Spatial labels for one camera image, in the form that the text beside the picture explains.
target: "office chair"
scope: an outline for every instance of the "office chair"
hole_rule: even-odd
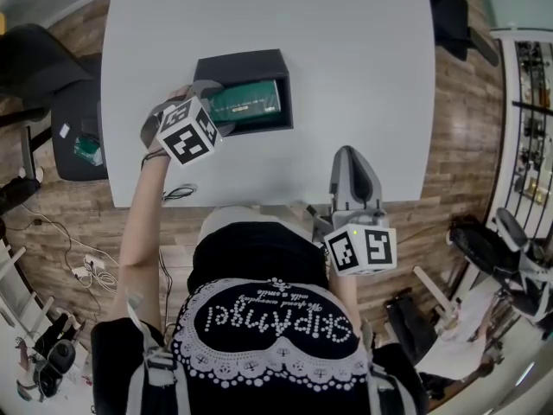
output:
[[[26,177],[0,189],[0,214],[26,201],[39,187],[33,152],[53,141],[60,178],[90,181],[107,178],[104,165],[93,166],[74,155],[75,139],[99,133],[101,54],[76,58],[38,25],[14,27],[0,36],[0,95],[22,100],[25,108],[0,117],[0,127],[22,123],[22,156]],[[31,137],[29,122],[50,112],[51,127]],[[60,135],[64,125],[69,131]]]
[[[461,61],[468,50],[476,49],[492,66],[499,64],[493,48],[473,28],[468,26],[467,0],[430,0],[436,46],[446,49]]]

